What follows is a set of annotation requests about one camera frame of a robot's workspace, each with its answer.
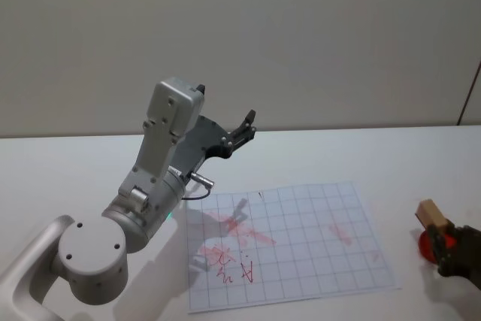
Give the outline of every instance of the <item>grid paper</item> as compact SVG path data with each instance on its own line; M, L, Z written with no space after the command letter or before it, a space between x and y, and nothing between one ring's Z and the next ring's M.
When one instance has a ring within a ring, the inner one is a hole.
M396 288L352 183L187 202L190 312Z

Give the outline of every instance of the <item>table surface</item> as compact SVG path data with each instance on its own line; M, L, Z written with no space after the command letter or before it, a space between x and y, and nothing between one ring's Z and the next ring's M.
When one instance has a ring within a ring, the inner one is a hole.
M0 271L57 216L98 216L140 143L141 136L0 140ZM433 198L455 224L481 229L481 127L259 132L201 173L216 181L216 192L352 180L402 289L188 315L185 213L177 209L146 249L129 256L129 284L119 298L88 306L58 280L44 304L68 321L481 317L478 289L439 277L420 258L414 217L419 201Z

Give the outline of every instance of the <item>cable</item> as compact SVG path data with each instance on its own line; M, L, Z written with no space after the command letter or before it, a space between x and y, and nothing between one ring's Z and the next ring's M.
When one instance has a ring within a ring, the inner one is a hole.
M199 199L207 198L209 195L210 195L210 189L207 190L207 193L205 195L201 195L199 197L183 197L182 199L184 201L198 201Z
M461 125L461 122L463 120L464 112L466 111L467 103L469 102L469 99L471 98L471 93L473 92L474 85L476 84L476 81L479 76L479 71L481 71L481 60L479 61L478 69L476 70L476 74L474 75L473 83L471 83L471 87L469 89L469 92L467 93L466 101L464 102L463 109L461 111L461 114L459 115L458 123L456 124L457 126Z

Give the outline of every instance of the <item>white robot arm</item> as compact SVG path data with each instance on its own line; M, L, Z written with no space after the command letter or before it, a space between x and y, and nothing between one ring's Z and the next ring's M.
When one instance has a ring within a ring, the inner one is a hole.
M0 319L61 321L42 306L57 277L86 304L114 300L128 280L127 254L142 250L184 198L210 157L229 158L252 140L256 112L228 133L200 115L205 87L171 78L156 85L143 123L144 140L119 193L95 220L54 220L0 275Z

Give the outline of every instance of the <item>red drawing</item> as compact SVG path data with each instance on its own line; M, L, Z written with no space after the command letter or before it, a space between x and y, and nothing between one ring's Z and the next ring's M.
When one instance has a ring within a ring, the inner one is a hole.
M234 217L227 216L225 214L217 215L215 213L209 213L209 216L219 220L219 222L227 223L228 235L237 237L239 244L242 247L247 245L248 238L250 237L262 242L263 244L271 244L273 246L276 244L276 241L274 241L272 238L257 232L255 229L245 226L243 223L238 223Z
M330 225L329 231L334 233L345 245L350 246L352 244L351 237L338 225Z
M223 283L227 283L227 282L232 283L231 277L225 275L224 266L220 266L219 272L217 272L217 275L216 275L216 276L218 277L218 276L220 276L220 275L222 275L222 281L223 281Z
M202 246L199 253L209 260L209 266L221 265L225 266L230 261L235 261L235 258L229 254L230 249L223 245L215 245L212 248Z
M252 261L250 262L250 268L248 268L248 271L246 270L242 262L240 263L240 266L242 266L242 278L244 278L245 276L247 277L249 282L252 283L253 282L253 262Z

